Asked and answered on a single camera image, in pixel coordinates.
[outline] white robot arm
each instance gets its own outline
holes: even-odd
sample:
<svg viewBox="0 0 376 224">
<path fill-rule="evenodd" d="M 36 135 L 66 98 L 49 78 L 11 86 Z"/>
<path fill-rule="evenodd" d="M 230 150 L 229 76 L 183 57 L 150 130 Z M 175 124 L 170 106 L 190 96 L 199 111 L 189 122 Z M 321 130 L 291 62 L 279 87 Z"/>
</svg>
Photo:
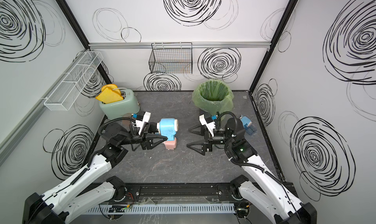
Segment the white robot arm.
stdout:
<svg viewBox="0 0 376 224">
<path fill-rule="evenodd" d="M 99 203 L 111 198 L 124 199 L 124 183 L 116 176 L 107 179 L 95 189 L 79 194 L 124 158 L 128 150 L 122 145 L 139 143 L 143 150 L 150 150 L 168 139 L 166 136 L 154 134 L 158 132 L 156 123 L 148 123 L 149 118 L 150 113 L 147 112 L 146 117 L 141 119 L 117 118 L 101 125 L 98 133 L 107 144 L 95 151 L 89 162 L 65 181 L 42 195 L 34 193 L 29 196 L 25 201 L 23 224 L 67 224 Z M 115 123 L 120 120 L 130 120 L 131 129 L 128 131 Z"/>
<path fill-rule="evenodd" d="M 221 127 L 220 118 L 229 114 L 232 116 L 224 127 Z M 310 204 L 302 201 L 289 192 L 266 167 L 256 150 L 245 140 L 245 128 L 242 121 L 232 112 L 211 116 L 200 116 L 202 126 L 194 126 L 190 132 L 204 136 L 204 140 L 187 144 L 187 147 L 205 155 L 212 151 L 213 145 L 224 144 L 224 151 L 233 164 L 244 169 L 262 189 L 258 189 L 245 176 L 239 176 L 231 181 L 233 197 L 237 200 L 246 199 L 257 207 L 273 223 L 316 223 L 317 212 Z"/>
</svg>

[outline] black frame edge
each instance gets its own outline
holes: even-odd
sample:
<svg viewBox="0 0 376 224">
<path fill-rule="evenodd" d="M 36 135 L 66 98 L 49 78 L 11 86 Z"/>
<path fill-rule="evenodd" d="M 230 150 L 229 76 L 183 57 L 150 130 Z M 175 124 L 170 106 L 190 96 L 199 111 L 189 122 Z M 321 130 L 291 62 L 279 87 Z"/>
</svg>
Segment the black frame edge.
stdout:
<svg viewBox="0 0 376 224">
<path fill-rule="evenodd" d="M 83 33 L 80 25 L 78 24 L 76 18 L 74 17 L 72 11 L 70 10 L 67 2 L 65 0 L 56 0 L 56 3 L 58 3 L 61 11 L 63 12 L 65 18 L 68 20 L 69 24 L 71 25 L 72 29 L 77 35 L 77 38 L 80 40 L 82 43 L 82 46 L 85 49 L 90 49 L 89 47 L 89 41 L 86 38 L 85 34 Z M 106 82 L 106 84 L 111 84 L 112 82 L 110 81 L 110 78 L 108 77 L 107 73 L 105 72 L 102 63 L 99 64 L 98 66 L 98 72 L 102 76 L 103 80 Z"/>
<path fill-rule="evenodd" d="M 257 70 L 257 73 L 255 75 L 255 78 L 253 79 L 253 82 L 252 82 L 252 85 L 251 85 L 251 88 L 249 89 L 250 93 L 252 94 L 253 91 L 256 89 L 256 86 L 262 76 L 262 73 L 264 72 L 269 60 L 270 60 L 270 57 L 271 55 L 273 54 L 274 52 L 274 49 L 275 47 L 277 46 L 278 44 L 278 41 L 283 33 L 283 30 L 285 29 L 285 26 L 288 22 L 288 20 L 290 19 L 290 16 L 292 14 L 292 12 L 294 11 L 295 9 L 295 5 L 297 4 L 298 0 L 289 0 L 288 4 L 287 4 L 287 7 L 282 15 L 282 18 L 281 20 L 279 21 L 279 24 L 277 26 L 277 29 L 276 29 L 276 32 L 274 33 L 274 36 L 273 38 L 271 39 L 271 44 L 270 44 L 270 49 L 265 53 L 265 56 L 264 58 L 262 59 L 262 62 L 260 64 L 260 67 L 259 69 Z"/>
<path fill-rule="evenodd" d="M 102 119 L 102 121 L 100 122 L 100 125 L 99 125 L 99 126 L 101 126 L 101 125 L 106 121 L 106 119 L 107 119 L 107 116 L 106 116 L 106 115 L 103 116 L 103 119 Z M 100 135 L 99 135 L 99 133 L 98 133 L 98 131 L 97 131 L 96 134 L 95 134 L 95 136 L 94 136 L 93 141 L 92 141 L 91 144 L 90 144 L 89 150 L 88 150 L 88 152 L 87 152 L 87 154 L 86 154 L 86 156 L 85 156 L 85 159 L 84 159 L 83 162 L 82 162 L 81 167 L 85 166 L 85 165 L 88 163 L 91 154 L 94 152 L 95 147 L 97 146 L 97 143 L 98 143 L 98 141 L 99 141 L 99 138 L 100 138 Z"/>
<path fill-rule="evenodd" d="M 257 105 L 256 105 L 256 102 L 255 100 L 253 99 L 253 96 L 252 94 L 249 92 L 249 98 L 251 99 L 251 104 L 252 104 L 252 107 L 255 111 L 255 114 L 256 114 L 256 117 L 257 117 L 257 121 L 259 122 L 259 125 L 260 125 L 260 128 L 261 128 L 261 132 L 262 134 L 264 135 L 264 138 L 265 138 L 265 142 L 266 142 L 266 146 L 268 147 L 269 149 L 269 153 L 270 153 L 270 157 L 271 157 L 271 160 L 273 161 L 273 164 L 274 164 L 274 167 L 277 171 L 277 175 L 278 175 L 278 178 L 282 181 L 282 182 L 285 182 L 286 179 L 285 179 L 285 176 L 282 172 L 282 168 L 279 164 L 279 161 L 277 159 L 277 155 L 273 149 L 273 146 L 271 144 L 271 141 L 270 141 L 270 138 L 269 138 L 269 135 L 268 135 L 268 132 L 266 131 L 266 128 L 264 126 L 264 123 L 262 122 L 262 119 L 261 119 L 261 116 L 260 116 L 260 113 L 257 109 Z"/>
</svg>

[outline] green garbage bag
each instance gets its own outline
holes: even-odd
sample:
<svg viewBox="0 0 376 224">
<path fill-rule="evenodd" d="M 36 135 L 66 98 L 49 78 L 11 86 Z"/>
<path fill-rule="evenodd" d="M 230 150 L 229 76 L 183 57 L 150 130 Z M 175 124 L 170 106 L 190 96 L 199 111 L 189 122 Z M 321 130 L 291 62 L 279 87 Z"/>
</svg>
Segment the green garbage bag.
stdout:
<svg viewBox="0 0 376 224">
<path fill-rule="evenodd" d="M 192 101 L 198 108 L 209 112 L 231 111 L 234 107 L 234 94 L 229 86 L 220 80 L 208 80 L 200 84 L 192 93 Z"/>
</svg>

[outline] wall shelf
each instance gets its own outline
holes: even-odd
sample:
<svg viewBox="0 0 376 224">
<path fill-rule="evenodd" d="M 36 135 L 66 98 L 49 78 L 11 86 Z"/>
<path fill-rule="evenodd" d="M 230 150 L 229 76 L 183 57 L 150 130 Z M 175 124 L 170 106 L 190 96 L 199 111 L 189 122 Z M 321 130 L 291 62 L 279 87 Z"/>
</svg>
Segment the wall shelf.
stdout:
<svg viewBox="0 0 376 224">
<path fill-rule="evenodd" d="M 98 51 L 87 51 L 74 61 L 72 68 L 54 89 L 44 105 L 50 110 L 69 110 L 74 101 L 95 74 L 103 56 Z"/>
</svg>

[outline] pink object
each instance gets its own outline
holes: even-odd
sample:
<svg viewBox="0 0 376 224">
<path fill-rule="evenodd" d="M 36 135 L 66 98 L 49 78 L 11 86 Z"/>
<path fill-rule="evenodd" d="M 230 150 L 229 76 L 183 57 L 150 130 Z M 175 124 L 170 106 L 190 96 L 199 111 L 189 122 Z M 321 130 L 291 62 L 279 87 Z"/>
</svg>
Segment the pink object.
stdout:
<svg viewBox="0 0 376 224">
<path fill-rule="evenodd" d="M 165 141 L 164 142 L 166 149 L 173 150 L 176 148 L 176 137 L 173 141 Z"/>
</svg>

